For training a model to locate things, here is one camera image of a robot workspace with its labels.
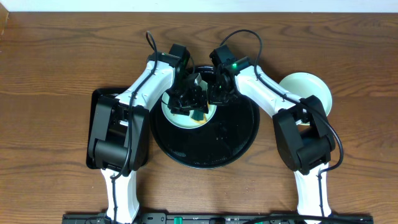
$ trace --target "black cable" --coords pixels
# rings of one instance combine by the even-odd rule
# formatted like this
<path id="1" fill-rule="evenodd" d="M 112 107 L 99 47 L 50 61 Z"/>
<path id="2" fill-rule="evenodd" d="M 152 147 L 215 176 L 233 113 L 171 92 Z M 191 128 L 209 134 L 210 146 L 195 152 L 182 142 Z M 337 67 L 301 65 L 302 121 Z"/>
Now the black cable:
<path id="1" fill-rule="evenodd" d="M 260 82 L 261 82 L 262 84 L 264 84 L 266 87 L 268 87 L 268 88 L 269 88 L 270 90 L 272 90 L 274 93 L 276 93 L 277 95 L 279 95 L 280 97 L 282 97 L 282 99 L 287 100 L 287 101 L 289 101 L 289 102 L 291 102 L 291 103 L 293 103 L 293 104 L 295 104 L 295 105 L 299 105 L 299 106 L 302 107 L 303 109 L 305 109 L 305 110 L 307 110 L 308 112 L 310 112 L 312 115 L 315 115 L 325 126 L 327 126 L 327 127 L 329 128 L 329 130 L 332 132 L 334 138 L 336 139 L 336 142 L 337 142 L 337 145 L 338 145 L 338 148 L 339 148 L 339 151 L 340 151 L 340 158 L 339 158 L 338 162 L 337 162 L 335 165 L 333 165 L 333 166 L 331 166 L 331 167 L 328 167 L 328 168 L 326 168 L 326 169 L 320 170 L 320 171 L 318 172 L 318 184 L 319 184 L 319 191 L 320 191 L 320 195 L 319 195 L 319 196 L 320 196 L 320 208 L 321 208 L 322 216 L 324 217 L 325 214 L 324 214 L 324 212 L 323 212 L 322 183 L 321 183 L 322 176 L 321 176 L 321 174 L 322 174 L 323 172 L 328 172 L 328 171 L 334 170 L 334 169 L 336 169 L 337 167 L 339 167 L 339 166 L 341 165 L 341 163 L 343 162 L 343 158 L 344 158 L 343 144 L 341 143 L 341 140 L 340 140 L 340 138 L 338 137 L 336 131 L 333 129 L 333 127 L 329 124 L 329 122 L 328 122 L 318 111 L 316 111 L 316 110 L 314 110 L 314 109 L 312 109 L 312 108 L 310 108 L 310 107 L 304 105 L 304 104 L 301 103 L 301 102 L 297 102 L 297 101 L 295 101 L 295 100 L 292 100 L 292 99 L 288 98 L 288 97 L 286 96 L 285 93 L 281 93 L 280 91 L 276 90 L 273 86 L 271 86 L 270 84 L 268 84 L 267 82 L 265 82 L 265 81 L 261 78 L 261 76 L 260 76 L 260 75 L 258 74 L 258 72 L 257 72 L 257 66 L 258 66 L 259 59 L 260 59 L 261 52 L 262 52 L 262 39 L 261 39 L 261 37 L 260 37 L 259 34 L 257 34 L 256 32 L 254 32 L 254 31 L 252 31 L 252 30 L 248 30 L 248 29 L 237 30 L 237 31 L 232 32 L 232 33 L 231 33 L 230 35 L 228 35 L 227 37 L 225 37 L 224 40 L 220 43 L 220 46 L 223 45 L 223 44 L 226 42 L 226 40 L 228 40 L 232 35 L 234 35 L 234 34 L 236 34 L 236 33 L 238 33 L 238 32 L 249 32 L 249 33 L 251 33 L 251 34 L 254 34 L 254 35 L 259 39 L 259 42 L 260 42 L 260 50 L 259 50 L 259 53 L 258 53 L 258 55 L 257 55 L 256 60 L 254 61 L 254 73 L 256 74 L 257 79 L 260 80 Z"/>
<path id="2" fill-rule="evenodd" d="M 167 104 L 165 101 L 163 101 L 163 99 L 160 99 L 161 100 L 161 102 L 163 103 L 163 104 L 165 104 L 166 106 L 169 106 L 169 104 Z M 170 106 L 171 108 L 174 108 L 174 109 L 180 109 L 180 108 L 178 108 L 178 107 L 176 107 L 176 106 Z"/>
<path id="3" fill-rule="evenodd" d="M 112 198 L 113 198 L 113 223 L 116 223 L 116 214 L 118 213 L 118 205 L 116 203 L 116 180 L 112 180 Z"/>
<path id="4" fill-rule="evenodd" d="M 118 207 L 116 205 L 116 183 L 115 180 L 117 180 L 120 176 L 122 176 L 122 174 L 126 171 L 126 169 L 128 169 L 128 164 L 130 161 L 130 156 L 131 156 L 131 145 L 132 145 L 132 102 L 134 97 L 137 95 L 138 90 L 145 84 L 145 82 L 155 73 L 156 71 L 156 66 L 157 66 L 157 48 L 156 48 L 156 43 L 154 40 L 154 37 L 152 36 L 151 32 L 147 31 L 146 32 L 146 39 L 150 45 L 150 47 L 152 47 L 152 49 L 154 49 L 155 52 L 155 63 L 154 63 L 154 67 L 153 69 L 150 71 L 150 73 L 148 74 L 148 76 L 145 77 L 145 79 L 140 82 L 140 84 L 138 84 L 137 88 L 131 92 L 131 96 L 130 96 L 130 100 L 129 100 L 129 117 L 128 117 L 128 136 L 129 136 L 129 141 L 127 143 L 127 154 L 126 154 L 126 158 L 124 160 L 124 164 L 120 170 L 120 172 L 116 175 L 116 176 L 111 176 L 111 180 L 112 180 L 112 191 L 113 191 L 113 205 L 114 205 L 114 218 L 113 218 L 113 223 L 116 223 L 116 214 L 118 211 Z"/>
<path id="5" fill-rule="evenodd" d="M 90 221 L 90 224 L 93 224 L 91 221 L 94 220 L 94 219 L 97 220 L 99 218 L 103 219 L 104 217 L 89 217 L 89 218 L 86 218 L 85 224 L 87 224 L 87 221 Z"/>
<path id="6" fill-rule="evenodd" d="M 351 221 L 351 220 L 345 220 L 342 218 L 332 218 L 332 217 L 317 217 L 317 216 L 312 216 L 312 215 L 270 215 L 267 217 L 262 217 L 262 218 L 256 218 L 247 222 L 244 222 L 243 224 L 256 224 L 259 222 L 267 222 L 267 221 L 273 221 L 273 220 L 313 220 L 313 221 L 321 221 L 321 222 L 327 222 L 327 223 L 339 223 L 339 224 L 365 224 L 366 222 L 360 222 L 360 221 Z"/>

